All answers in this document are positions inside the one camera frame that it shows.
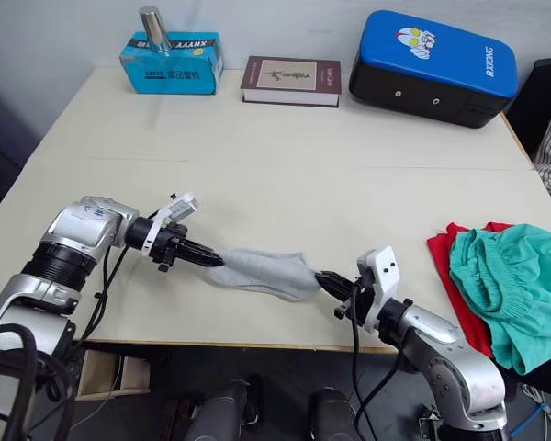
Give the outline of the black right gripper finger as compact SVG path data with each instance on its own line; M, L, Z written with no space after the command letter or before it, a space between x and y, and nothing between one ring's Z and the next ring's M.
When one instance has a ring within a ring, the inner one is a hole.
M347 301L352 297L352 282L332 279L320 279L322 289L332 295L338 301Z
M354 286L351 280L333 271L320 271L315 278L324 290L352 290Z

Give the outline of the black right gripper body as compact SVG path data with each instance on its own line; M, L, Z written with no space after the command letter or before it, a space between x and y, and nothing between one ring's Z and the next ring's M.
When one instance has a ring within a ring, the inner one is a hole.
M339 320L355 319L363 327L372 306L373 289L361 277L356 281L341 277L340 284L343 303L334 310L334 316Z

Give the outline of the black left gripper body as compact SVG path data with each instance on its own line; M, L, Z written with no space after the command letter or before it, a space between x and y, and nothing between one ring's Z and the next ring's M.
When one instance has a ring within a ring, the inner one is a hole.
M177 258L183 257L183 240L187 232L185 225L176 222L170 222L159 230L149 253L159 271L167 272Z

